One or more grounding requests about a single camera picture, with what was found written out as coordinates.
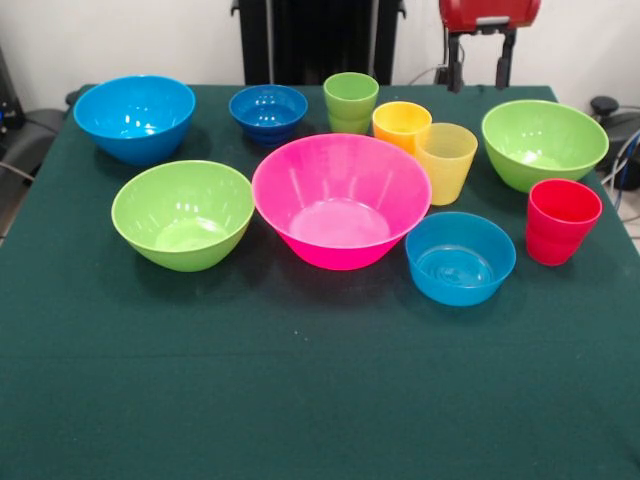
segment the magenta bowl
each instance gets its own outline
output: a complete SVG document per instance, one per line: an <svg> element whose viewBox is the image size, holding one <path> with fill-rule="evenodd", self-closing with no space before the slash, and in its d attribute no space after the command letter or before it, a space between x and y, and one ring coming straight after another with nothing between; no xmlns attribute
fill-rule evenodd
<svg viewBox="0 0 640 480"><path fill-rule="evenodd" d="M354 270L382 258L426 215L431 184L409 154L363 135L314 135L265 158L256 209L304 261Z"/></svg>

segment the plastic bowl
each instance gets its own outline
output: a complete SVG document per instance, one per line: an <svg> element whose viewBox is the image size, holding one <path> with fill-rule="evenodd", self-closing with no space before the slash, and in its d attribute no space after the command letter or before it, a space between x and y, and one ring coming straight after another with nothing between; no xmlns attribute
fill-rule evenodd
<svg viewBox="0 0 640 480"><path fill-rule="evenodd" d="M282 85L245 88L229 101L231 116L247 136L266 147L289 140L307 108L304 95Z"/></svg>
<svg viewBox="0 0 640 480"><path fill-rule="evenodd" d="M379 260L427 213L431 185L400 148L325 134L280 147L253 176L256 208L306 262L353 270Z"/></svg>
<svg viewBox="0 0 640 480"><path fill-rule="evenodd" d="M143 256L194 272L233 250L253 214L251 184L238 171L205 160L151 168L116 195L111 220Z"/></svg>
<svg viewBox="0 0 640 480"><path fill-rule="evenodd" d="M516 249L505 231L470 213L427 216L407 235L405 247L418 289L456 307L487 300L516 264Z"/></svg>
<svg viewBox="0 0 640 480"><path fill-rule="evenodd" d="M124 163L147 166L178 148L195 105L183 83L137 75L93 87L78 99L73 115L100 148Z"/></svg>
<svg viewBox="0 0 640 480"><path fill-rule="evenodd" d="M607 134L591 117L542 100L495 107L484 117L482 134L498 175L525 193L548 178L582 178L609 149Z"/></svg>

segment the white wall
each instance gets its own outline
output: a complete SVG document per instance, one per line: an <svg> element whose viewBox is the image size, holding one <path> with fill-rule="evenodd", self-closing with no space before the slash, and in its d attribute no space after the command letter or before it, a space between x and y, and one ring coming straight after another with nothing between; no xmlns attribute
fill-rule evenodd
<svg viewBox="0 0 640 480"><path fill-rule="evenodd" d="M398 20L397 84L442 60L438 1L405 2L408 17ZM85 83L131 73L241 84L239 20L229 16L229 4L0 0L0 46L26 109L62 107L65 94ZM638 0L542 0L536 23L519 32L512 83L551 85L561 101L580 108L599 93L640 104L638 18ZM463 39L467 84L493 84L501 40Z"/></svg>
<svg viewBox="0 0 640 480"><path fill-rule="evenodd" d="M86 83L154 73L241 84L230 0L0 0L0 46L25 109Z"/></svg>
<svg viewBox="0 0 640 480"><path fill-rule="evenodd" d="M437 0L405 0L396 40L394 83L409 82L442 61ZM586 108L608 94L640 105L640 1L542 0L536 22L520 29L514 50L513 85L551 85L560 101ZM464 36L466 84L494 84L501 35ZM433 73L418 83L430 83Z"/></svg>

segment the plastic cup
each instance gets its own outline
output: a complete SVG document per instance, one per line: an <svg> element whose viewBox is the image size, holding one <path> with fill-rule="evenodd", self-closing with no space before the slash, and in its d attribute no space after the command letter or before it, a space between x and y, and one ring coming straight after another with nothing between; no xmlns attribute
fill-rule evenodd
<svg viewBox="0 0 640 480"><path fill-rule="evenodd" d="M410 155L415 154L417 134L429 125L429 111L411 102L388 102L373 112L373 135Z"/></svg>
<svg viewBox="0 0 640 480"><path fill-rule="evenodd" d="M552 178L533 186L527 209L527 252L549 267L565 263L580 248L602 213L589 187Z"/></svg>
<svg viewBox="0 0 640 480"><path fill-rule="evenodd" d="M458 199L477 149L475 135L452 123L434 123L416 135L415 156L431 180L433 205Z"/></svg>
<svg viewBox="0 0 640 480"><path fill-rule="evenodd" d="M323 85L329 126L335 133L366 133L380 87L369 75L336 73Z"/></svg>

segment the bowl rim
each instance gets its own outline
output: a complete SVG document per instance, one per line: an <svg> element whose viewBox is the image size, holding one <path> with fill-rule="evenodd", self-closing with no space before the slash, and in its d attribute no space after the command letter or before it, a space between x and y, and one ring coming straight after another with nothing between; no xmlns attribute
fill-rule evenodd
<svg viewBox="0 0 640 480"><path fill-rule="evenodd" d="M171 78L171 77L166 77L163 75L147 75L147 74L139 74L139 75L127 75L124 77L118 77L118 78L113 78L111 80L107 80L106 82L102 82L99 83L98 85L94 85L93 87L89 88L89 90L87 90L86 92L84 92L80 98L78 98L78 100L76 101L75 105L73 106L73 119L76 122L76 124L85 132L89 133L90 135L94 135L96 137L100 137L100 138L106 138L109 140L134 140L134 139L143 139L143 138L152 138L154 135L151 136L135 136L135 135L127 135L127 136L120 136L120 135L105 135L104 132L99 132L97 130L94 130L90 127L88 127L87 125L85 125L84 122L81 122L78 120L78 108L80 107L80 105L82 105L85 101L86 101L86 97L89 95L93 95L95 94L95 92L100 92L100 90L102 90L105 86L107 85L111 85L114 83L120 83L120 82L126 82L126 81L130 81L133 79L141 79L141 78L156 78L156 79L160 79L163 81L167 81L170 83L174 83L176 85L179 85L180 87L182 87L185 91L187 91L189 93L189 97L191 99L191 106L189 107L189 111L181 116L178 117L180 120L178 122L176 122L174 125L171 125L170 127L164 128L160 131L158 131L156 133L156 135L168 132L169 130L172 130L176 127L178 127L179 125L183 124L186 120L188 120L192 115L193 112L196 108L196 95L195 93L193 93L193 90L185 83L182 83L179 80L176 80L175 78Z"/></svg>
<svg viewBox="0 0 640 480"><path fill-rule="evenodd" d="M513 269L516 266L516 261L517 261L517 251L516 251L516 247L513 243L513 240L511 239L511 237L509 236L509 234L507 232L504 231L504 229L502 227L500 227L500 225L498 225L495 222L492 222L491 220L489 220L488 218L485 218L481 215L476 215L474 213L468 213L468 212L460 212L460 211L447 211L447 212L437 212L437 213L432 213L430 215L427 215L424 219L422 219L418 225L416 225L416 228L422 224L423 222L427 222L429 221L430 218L434 218L434 217L438 217L438 216L451 216L451 215L455 215L458 217L467 217L467 218L476 218L478 220L481 220L483 223L488 224L490 227L492 227L496 233L498 233L499 235L501 235L502 237L504 237L505 239L507 239L507 244L511 247L509 249L510 253L511 253L511 262L510 263L510 267L508 269L506 269L505 273L503 275L501 275L500 277L494 279L492 282L490 283L485 283L483 285L464 285L464 286L457 286L457 285L448 285L452 288L457 288L457 289L462 289L462 290L475 290L475 289L481 289L481 288L487 288L487 287L493 287L496 285L500 285L502 284L506 278L511 275L511 273L513 272ZM415 231L415 229L412 229L409 234L407 235L407 238L405 238L404 240L404 251L405 254L407 255L407 259L409 260L409 264L411 265L411 267L413 267L415 270L419 271L422 273L422 271L420 270L420 268L418 267L418 264L415 262L415 260L413 259L413 257L409 254L409 238L411 237L411 234Z"/></svg>
<svg viewBox="0 0 640 480"><path fill-rule="evenodd" d="M341 245L319 245L317 243L312 243L312 242L309 242L308 240L304 240L304 239L298 238L295 235L291 235L289 232L284 231L281 228L279 228L276 225L274 225L273 222L270 220L269 216L267 216L262 211L260 203L256 200L256 183L257 183L257 180L262 175L262 172L266 168L265 165L270 161L271 158L273 158L282 149L291 148L291 145L294 145L294 144L297 145L299 143L316 142L316 141L319 141L318 137L325 138L327 136L330 136L332 138L338 138L338 137L350 138L350 137L354 137L354 138L357 138L357 141L376 142L382 148L387 148L388 147L390 150L395 150L397 153L402 154L401 156L403 156L405 158L408 157L408 159L410 159L413 162L413 164L416 166L416 168L417 168L417 170L419 172L419 173L416 173L416 174L424 179L424 181L426 182L426 186L427 186L427 198L426 198L426 202L425 202L425 207L424 207L423 211L420 213L419 217L415 221L411 222L411 224L407 228L403 229L400 233L397 233L397 234L395 234L393 236L389 236L388 238L386 238L384 240L381 240L381 241L378 241L378 242L373 242L373 243L367 243L367 244L363 244L363 245L347 245L347 246L341 246ZM267 222L267 224L271 228L273 228L276 232L278 232L281 235L286 236L287 238L291 238L292 240L295 240L295 241L300 242L300 243L304 243L306 245L311 245L311 246L318 247L318 248L334 249L334 250L361 250L361 249L364 249L364 248L371 248L371 247L378 247L378 246L381 246L381 245L386 245L386 244L389 244L391 242L396 242L396 241L400 240L403 236L405 236L408 232L410 232L413 228L415 228L415 226L418 225L424 219L425 215L429 211L429 208L431 207L431 198L433 196L433 189L431 187L431 180L429 179L429 176L427 175L427 173L424 171L424 169L420 166L418 161L413 156L409 155L407 152L405 152L400 147L397 147L397 146L395 146L395 145L393 145L393 144L391 144L389 142L385 142L383 140L379 140L379 139L374 138L374 137L369 137L367 135L358 135L358 134L354 134L354 133L322 133L322 134L318 134L318 135L310 135L308 137L299 138L299 139L294 140L292 142L286 143L285 145L282 145L281 147L278 147L273 152L271 152L269 155L267 155L267 157L265 157L265 159L262 160L262 162L260 162L260 164L256 168L256 170L255 170L255 172L253 174L253 178L251 179L251 191L253 193L253 201L254 201L256 210L258 211L260 216L265 220L265 222Z"/></svg>
<svg viewBox="0 0 640 480"><path fill-rule="evenodd" d="M604 139L604 147L603 147L603 151L599 154L599 156L597 156L596 160L591 160L589 162L586 162L582 165L579 166L573 166L573 167L563 167L563 168L553 168L550 169L549 167L541 167L535 164L531 164L531 163L522 163L522 162L518 162L517 160L514 160L513 158L511 158L508 154L502 153L498 148L496 148L496 146L491 142L491 140L489 139L489 137L487 136L487 131L486 131L486 123L487 123L487 119L489 118L489 116L493 113L495 113L497 110L500 110L502 108L508 108L509 106L512 105L517 105L517 104L544 104L544 105L549 105L552 106L552 108L559 108L562 110L568 110L570 112L573 112L575 114L578 114L580 116L582 116L583 118L587 119L588 121L592 122L592 124L596 127L598 127L598 131L600 133L600 136ZM573 108L570 107L569 105L564 105L562 103L558 103L558 102L553 102L553 101L549 101L549 100L536 100L536 99L523 99L523 100L512 100L509 102L504 102L501 103L500 105L496 105L495 107L493 107L491 110L489 110L484 117L482 118L482 137L484 139L484 142L486 144L488 144L491 148L493 148L496 152L500 153L500 155L502 155L504 158L506 158L507 160L509 160L510 162L516 163L518 165L522 165L523 167L526 168L530 168L532 170L538 170L540 172L548 172L548 173L556 173L556 172L575 172L575 171L579 171L579 170L583 170L585 168L590 168L593 167L596 163L598 163L600 160L602 160L604 158L604 156L607 154L607 151L609 151L609 137L607 137L607 133L604 131L604 129L602 128L602 126L596 122L593 118L591 118L589 115L587 115L584 112L581 112L580 110L578 110L577 108Z"/></svg>
<svg viewBox="0 0 640 480"><path fill-rule="evenodd" d="M230 232L226 237L220 239L220 240L216 240L213 241L205 246L201 246L198 248L193 248L190 250L165 250L165 249L160 249L160 248L155 248L152 246L148 246L145 245L143 243L140 243L136 240L132 240L128 235L126 235L122 229L120 228L120 226L118 225L118 222L116 221L116 217L115 217L115 209L116 209L116 204L118 203L118 201L120 200L120 197L124 194L124 191L127 189L127 187L129 187L130 185L132 185L134 182L136 182L137 180L139 180L140 178L146 176L146 175L150 175L153 174L153 172L156 172L157 170L160 169L164 169L164 168L175 168L177 166L182 166L182 165L195 165L195 164L207 164L210 166L215 167L215 169L222 169L222 170L227 170L229 172L231 172L233 175L235 175L236 177L238 177L241 182L244 182L244 184L247 186L247 188L249 189L249 193L250 193L250 199L251 199L251 209L249 211L249 213L247 214L247 217L242 221L242 223L240 224L240 226L238 228L236 228L235 230L233 230L232 232ZM242 231L242 229L244 229L247 224L249 223L249 221L251 220L251 217L253 216L253 213L255 212L255 201L253 199L253 191L251 189L251 182L249 182L249 179L247 177L245 177L241 172L239 172L238 170L236 170L233 167L230 167L229 165L225 165L224 163L219 163L219 162L213 162L211 160L176 160L173 162L167 162L167 163L163 163L161 165L156 165L155 167L149 168L141 173L139 173L138 175L136 175L135 177L133 177L132 179L130 179L127 183L125 183L122 187L120 187L120 190L118 190L118 193L116 194L116 196L113 199L113 202L111 203L111 223L113 224L114 228L116 229L116 231L118 232L118 234L120 234L120 236L125 239L128 243L130 243L131 245L134 245L135 247L138 248L142 248L143 250L146 250L148 252L154 252L154 253L163 253L163 254L169 254L169 255L180 255L180 254L184 254L184 253L193 253L193 252L200 252L202 250L206 250L208 248L214 247L216 245L219 245L223 242L226 242L227 240L229 240L230 238L232 238L233 236L235 236L238 232Z"/></svg>
<svg viewBox="0 0 640 480"><path fill-rule="evenodd" d="M283 123L281 125L260 126L260 125L254 125L252 123L245 122L231 108L231 105L233 104L233 101L243 93L250 92L252 90L259 90L259 89L263 89L263 88L275 88L277 90L282 90L282 91L285 91L285 92L287 92L289 94L292 94L293 96L296 96L298 98L302 98L302 100L304 101L304 108L302 109L302 112L299 113L296 116L296 118L294 118L290 122ZM295 125L297 122L302 120L302 117L304 117L307 114L307 111L309 110L309 101L307 100L307 97L302 92L296 90L295 88L289 87L287 85L280 85L280 84L277 84L277 83L264 83L262 85L251 85L250 87L246 87L246 88L242 88L242 89L238 90L236 93L233 94L233 96L229 100L228 107L229 107L229 113L231 114L233 119L236 122L238 122L240 125L242 125L243 127L270 129L270 128L282 128L282 127Z"/></svg>

